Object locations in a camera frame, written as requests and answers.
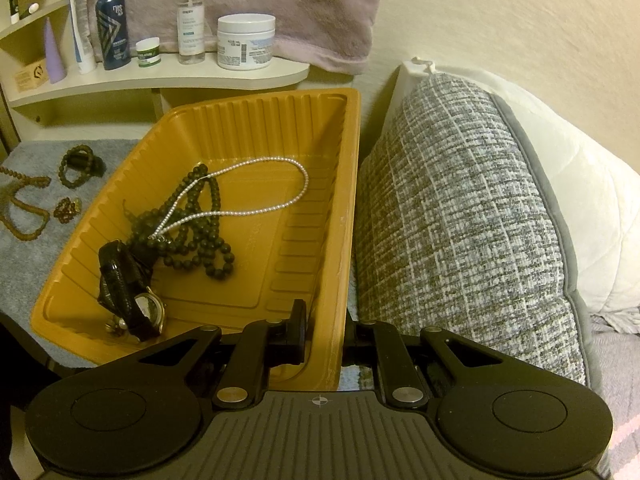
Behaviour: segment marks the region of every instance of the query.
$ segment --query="clear spray bottle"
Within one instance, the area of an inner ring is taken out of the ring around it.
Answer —
[[[204,5],[202,0],[178,4],[178,60],[194,64],[204,60]]]

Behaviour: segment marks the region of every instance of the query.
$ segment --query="silver screw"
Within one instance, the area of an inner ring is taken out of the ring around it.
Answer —
[[[248,395],[244,388],[236,386],[228,386],[218,391],[218,398],[222,402],[242,402]]]
[[[418,402],[422,400],[424,394],[418,388],[412,388],[411,386],[403,386],[402,388],[396,388],[393,395],[395,400],[399,402]]]

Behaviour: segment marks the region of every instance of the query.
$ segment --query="amber necklace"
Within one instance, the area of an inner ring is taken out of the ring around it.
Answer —
[[[23,187],[47,187],[51,183],[51,179],[48,176],[26,176],[18,173],[17,171],[8,170],[3,166],[0,166],[0,173],[4,173],[17,179],[17,182],[10,182],[5,186],[0,187],[0,221],[2,221],[4,226],[9,229],[11,234],[18,238],[18,240],[23,242],[35,240],[40,236],[40,233],[49,221],[49,211],[31,204],[25,204],[22,200],[16,198],[15,195]],[[33,213],[34,215],[41,216],[42,224],[40,227],[38,227],[33,233],[25,234],[21,232],[9,218],[9,203],[14,204],[16,207],[19,207],[27,213]]]

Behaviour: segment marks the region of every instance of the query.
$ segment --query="small green and white jar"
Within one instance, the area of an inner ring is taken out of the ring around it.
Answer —
[[[136,43],[138,66],[153,66],[160,63],[160,38],[145,38]]]

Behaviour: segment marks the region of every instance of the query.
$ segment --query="blue spray bottle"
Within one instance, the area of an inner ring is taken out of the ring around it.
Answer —
[[[131,61],[131,55],[124,0],[98,0],[95,15],[104,69],[113,70],[126,65]]]

